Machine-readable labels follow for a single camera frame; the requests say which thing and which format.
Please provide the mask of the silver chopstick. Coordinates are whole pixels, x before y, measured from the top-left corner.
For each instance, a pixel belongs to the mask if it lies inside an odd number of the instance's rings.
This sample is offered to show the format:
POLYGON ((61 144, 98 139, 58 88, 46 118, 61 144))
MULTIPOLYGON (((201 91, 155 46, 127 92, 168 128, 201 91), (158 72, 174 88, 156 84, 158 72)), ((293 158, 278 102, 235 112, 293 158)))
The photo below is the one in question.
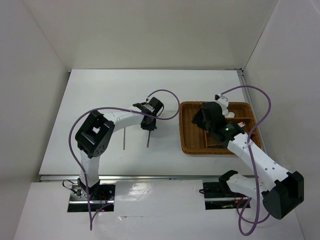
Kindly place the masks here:
POLYGON ((146 147, 149 147, 150 144, 150 136, 151 136, 151 131, 148 131, 148 135, 147 135, 147 143, 146 143, 146 147))
POLYGON ((123 129, 123 144, 122 144, 122 149, 126 149, 126 128, 123 129))

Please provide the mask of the white ceramic spoon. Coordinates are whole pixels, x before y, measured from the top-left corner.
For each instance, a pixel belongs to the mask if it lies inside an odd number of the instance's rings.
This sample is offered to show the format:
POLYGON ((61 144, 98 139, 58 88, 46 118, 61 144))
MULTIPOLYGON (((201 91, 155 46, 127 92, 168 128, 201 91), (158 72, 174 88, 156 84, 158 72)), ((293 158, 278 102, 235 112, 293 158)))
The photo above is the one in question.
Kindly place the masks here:
POLYGON ((222 114, 224 115, 225 118, 234 118, 235 117, 235 113, 234 112, 230 112, 228 109, 225 109, 222 114))

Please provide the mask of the steel fork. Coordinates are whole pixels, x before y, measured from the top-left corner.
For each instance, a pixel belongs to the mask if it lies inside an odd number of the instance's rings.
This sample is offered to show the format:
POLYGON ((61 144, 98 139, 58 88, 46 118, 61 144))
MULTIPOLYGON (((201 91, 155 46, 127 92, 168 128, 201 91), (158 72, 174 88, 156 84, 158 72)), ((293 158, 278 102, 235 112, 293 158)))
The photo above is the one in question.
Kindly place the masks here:
POLYGON ((246 124, 244 123, 244 122, 239 122, 238 123, 238 126, 240 126, 240 127, 244 127, 246 124))

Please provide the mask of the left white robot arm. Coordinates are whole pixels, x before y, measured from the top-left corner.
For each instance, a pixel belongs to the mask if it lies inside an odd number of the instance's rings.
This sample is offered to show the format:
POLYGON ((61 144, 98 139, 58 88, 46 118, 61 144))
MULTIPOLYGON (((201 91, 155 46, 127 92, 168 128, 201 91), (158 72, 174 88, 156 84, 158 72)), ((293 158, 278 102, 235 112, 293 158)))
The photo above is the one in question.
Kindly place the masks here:
POLYGON ((155 117, 163 109, 164 104, 152 97, 146 102, 135 103, 124 111, 117 110, 104 116, 94 110, 88 115, 75 134, 82 165, 78 184, 83 196, 93 200, 99 195, 100 156, 106 151, 112 134, 134 125, 139 125, 149 132, 153 131, 157 128, 155 117))

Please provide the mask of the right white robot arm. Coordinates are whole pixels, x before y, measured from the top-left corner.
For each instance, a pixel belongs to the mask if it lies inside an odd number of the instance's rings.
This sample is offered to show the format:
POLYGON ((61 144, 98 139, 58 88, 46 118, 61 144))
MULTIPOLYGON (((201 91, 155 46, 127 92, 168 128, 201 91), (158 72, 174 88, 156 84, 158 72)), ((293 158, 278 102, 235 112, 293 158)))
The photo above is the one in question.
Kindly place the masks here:
POLYGON ((223 196, 233 192, 255 198, 275 219, 281 220, 304 201, 304 177, 290 172, 272 160, 245 132, 242 123, 226 120, 217 102, 204 102, 192 118, 192 123, 206 130, 214 140, 238 156, 251 169, 256 170, 256 180, 230 170, 220 177, 218 190, 223 196))

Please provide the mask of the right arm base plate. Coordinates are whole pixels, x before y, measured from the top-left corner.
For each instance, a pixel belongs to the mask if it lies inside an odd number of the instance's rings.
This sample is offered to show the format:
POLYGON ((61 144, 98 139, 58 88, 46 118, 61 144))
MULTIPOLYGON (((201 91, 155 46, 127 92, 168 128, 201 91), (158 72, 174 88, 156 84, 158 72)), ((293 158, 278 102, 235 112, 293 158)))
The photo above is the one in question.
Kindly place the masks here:
POLYGON ((204 182, 199 193, 204 196, 206 210, 228 210, 242 208, 248 197, 225 190, 220 182, 204 182))

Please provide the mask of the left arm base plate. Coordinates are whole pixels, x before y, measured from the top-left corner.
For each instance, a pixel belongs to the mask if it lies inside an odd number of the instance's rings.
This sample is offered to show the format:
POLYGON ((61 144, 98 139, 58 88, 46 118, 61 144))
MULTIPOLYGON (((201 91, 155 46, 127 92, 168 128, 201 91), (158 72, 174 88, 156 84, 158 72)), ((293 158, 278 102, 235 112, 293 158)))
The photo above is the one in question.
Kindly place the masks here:
MULTIPOLYGON (((113 212, 115 200, 115 184, 102 184, 97 193, 90 199, 90 210, 96 212, 113 212)), ((86 193, 78 186, 72 185, 69 196, 68 213, 87 213, 88 203, 86 193)))

